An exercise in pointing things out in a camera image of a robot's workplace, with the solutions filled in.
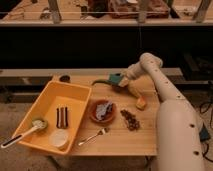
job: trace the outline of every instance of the green object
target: green object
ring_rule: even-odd
[[[120,74],[110,74],[109,75],[109,82],[111,82],[112,85],[117,85],[121,82],[123,79],[123,76]]]
[[[109,85],[114,85],[114,86],[119,86],[120,81],[123,79],[123,76],[120,74],[110,74],[109,79],[98,79],[93,81],[92,85],[96,83],[104,83],[104,84],[109,84]]]

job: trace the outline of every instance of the spoon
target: spoon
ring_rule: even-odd
[[[90,136],[90,137],[88,137],[88,138],[86,138],[86,139],[80,141],[80,142],[78,143],[78,145],[81,146],[81,145],[83,145],[84,143],[88,142],[89,140],[91,140],[91,139],[97,137],[98,135],[104,135],[104,134],[106,134],[107,132],[109,132],[109,128],[102,128],[100,131],[98,131],[97,134],[92,135],[92,136]]]
[[[21,139],[23,139],[24,137],[26,137],[27,135],[37,131],[37,130],[43,130],[47,127],[47,121],[41,120],[41,119],[36,119],[34,121],[32,121],[32,125],[33,127],[30,128],[28,131],[23,132],[19,135],[17,135],[16,137],[10,139],[9,141],[3,143],[1,145],[1,148],[7,148],[9,146],[11,146],[12,144],[20,141]]]

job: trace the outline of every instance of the fork handle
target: fork handle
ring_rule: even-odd
[[[80,141],[80,142],[78,143],[78,145],[81,146],[81,145],[83,145],[84,143],[88,142],[89,140],[91,140],[91,139],[93,139],[93,138],[95,138],[95,137],[97,137],[97,136],[98,136],[98,134],[95,134],[95,135],[93,135],[93,136],[91,136],[91,137],[88,137],[88,138],[86,138],[86,139]]]

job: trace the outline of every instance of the spoon handle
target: spoon handle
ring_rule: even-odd
[[[33,126],[32,128],[30,128],[28,131],[21,133],[19,135],[17,135],[16,137],[8,140],[7,142],[3,143],[1,145],[1,148],[7,148],[9,146],[11,146],[12,144],[20,141],[21,139],[23,139],[24,137],[26,137],[27,135],[31,134],[32,132],[36,131],[38,129],[37,126]]]

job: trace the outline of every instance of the dried fruit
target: dried fruit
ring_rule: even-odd
[[[140,128],[140,122],[136,119],[135,115],[125,109],[121,110],[120,112],[125,118],[125,123],[130,131],[138,130]]]

